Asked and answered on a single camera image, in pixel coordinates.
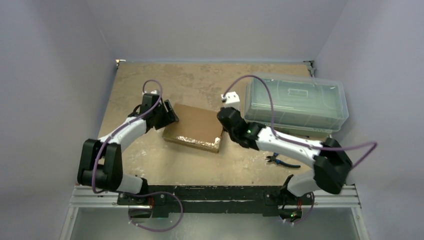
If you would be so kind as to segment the brown cardboard express box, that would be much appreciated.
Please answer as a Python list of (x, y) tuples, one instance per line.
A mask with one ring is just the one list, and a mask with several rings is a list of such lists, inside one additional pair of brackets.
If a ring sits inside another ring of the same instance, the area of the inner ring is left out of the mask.
[(218, 153), (223, 127), (215, 111), (184, 104), (173, 106), (179, 121), (165, 127), (162, 138), (170, 143)]

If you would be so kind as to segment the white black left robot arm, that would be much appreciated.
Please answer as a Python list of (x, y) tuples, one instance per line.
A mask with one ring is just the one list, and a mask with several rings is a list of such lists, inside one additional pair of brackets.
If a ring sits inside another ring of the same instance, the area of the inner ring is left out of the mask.
[(160, 94), (146, 93), (125, 121), (111, 133), (99, 139), (87, 139), (82, 145), (77, 182), (102, 191), (129, 194), (138, 205), (149, 199), (145, 178), (127, 175), (123, 171), (122, 154), (135, 140), (149, 130), (160, 130), (179, 121), (169, 100)]

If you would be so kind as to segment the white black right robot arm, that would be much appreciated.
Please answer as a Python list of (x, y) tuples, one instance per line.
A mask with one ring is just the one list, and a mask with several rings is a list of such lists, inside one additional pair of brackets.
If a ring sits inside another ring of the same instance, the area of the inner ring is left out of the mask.
[(284, 182), (280, 196), (288, 204), (317, 190), (340, 194), (353, 168), (352, 161), (333, 138), (319, 141), (274, 134), (269, 126), (246, 122), (233, 107), (221, 108), (217, 119), (230, 139), (241, 147), (284, 155), (311, 168), (308, 172), (288, 177)]

